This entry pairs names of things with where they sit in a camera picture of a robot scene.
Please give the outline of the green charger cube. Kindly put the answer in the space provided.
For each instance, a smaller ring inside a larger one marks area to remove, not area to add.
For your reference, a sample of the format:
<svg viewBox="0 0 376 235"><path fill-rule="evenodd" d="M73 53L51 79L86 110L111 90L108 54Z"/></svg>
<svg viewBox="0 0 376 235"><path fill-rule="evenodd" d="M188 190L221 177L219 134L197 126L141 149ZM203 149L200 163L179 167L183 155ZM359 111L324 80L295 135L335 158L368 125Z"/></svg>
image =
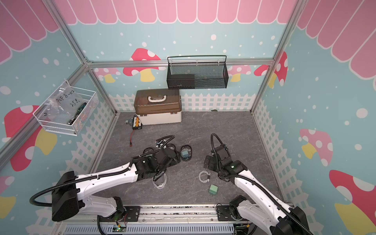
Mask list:
<svg viewBox="0 0 376 235"><path fill-rule="evenodd" d="M218 186L211 184L209 188L209 194L217 195L217 192L218 192Z"/></svg>

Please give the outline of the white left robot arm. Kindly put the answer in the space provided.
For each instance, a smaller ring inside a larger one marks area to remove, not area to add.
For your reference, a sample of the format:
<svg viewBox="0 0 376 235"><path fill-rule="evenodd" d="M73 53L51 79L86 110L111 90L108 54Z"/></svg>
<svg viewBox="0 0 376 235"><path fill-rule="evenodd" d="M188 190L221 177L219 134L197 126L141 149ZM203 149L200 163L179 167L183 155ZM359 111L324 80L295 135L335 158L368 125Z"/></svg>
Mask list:
<svg viewBox="0 0 376 235"><path fill-rule="evenodd" d="M134 157L127 164L102 172L75 175L63 174L58 183L33 195L29 202L34 206L51 207L55 222L70 219L79 214L100 215L118 220L126 209L120 197L95 196L95 193L144 179L158 180L170 166L180 163L180 153L169 147Z"/></svg>

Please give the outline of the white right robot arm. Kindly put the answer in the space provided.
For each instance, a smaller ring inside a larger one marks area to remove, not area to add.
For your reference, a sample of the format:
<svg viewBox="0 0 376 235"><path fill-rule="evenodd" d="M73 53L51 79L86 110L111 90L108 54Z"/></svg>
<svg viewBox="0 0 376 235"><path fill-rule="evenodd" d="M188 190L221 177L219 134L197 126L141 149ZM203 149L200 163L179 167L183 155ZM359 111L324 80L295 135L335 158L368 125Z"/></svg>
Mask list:
<svg viewBox="0 0 376 235"><path fill-rule="evenodd" d="M205 166L222 181L231 182L255 203L244 197L232 201L236 219L245 219L268 235L312 235L306 215L299 207L291 207L273 195L239 160L233 161L226 145L213 147Z"/></svg>

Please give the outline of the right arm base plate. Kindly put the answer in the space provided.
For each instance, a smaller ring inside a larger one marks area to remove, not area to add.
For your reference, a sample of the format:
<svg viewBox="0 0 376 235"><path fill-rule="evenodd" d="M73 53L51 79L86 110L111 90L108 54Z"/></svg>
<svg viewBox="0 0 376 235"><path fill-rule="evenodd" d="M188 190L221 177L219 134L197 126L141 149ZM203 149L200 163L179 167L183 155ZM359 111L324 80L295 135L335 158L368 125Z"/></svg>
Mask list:
<svg viewBox="0 0 376 235"><path fill-rule="evenodd" d="M248 221L245 218L241 218L236 212L235 208L230 205L217 204L215 206L215 211L218 221L231 221L231 222L243 222Z"/></svg>

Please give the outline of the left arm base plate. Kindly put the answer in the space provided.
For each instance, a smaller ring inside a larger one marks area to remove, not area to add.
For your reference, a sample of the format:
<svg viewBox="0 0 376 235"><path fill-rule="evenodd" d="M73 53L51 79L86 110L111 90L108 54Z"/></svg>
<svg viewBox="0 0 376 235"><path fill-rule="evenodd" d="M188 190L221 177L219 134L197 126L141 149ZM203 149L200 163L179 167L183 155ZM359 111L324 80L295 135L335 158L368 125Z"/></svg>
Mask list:
<svg viewBox="0 0 376 235"><path fill-rule="evenodd" d="M116 210L109 217L99 217L99 222L137 222L140 216L140 206L125 206Z"/></svg>

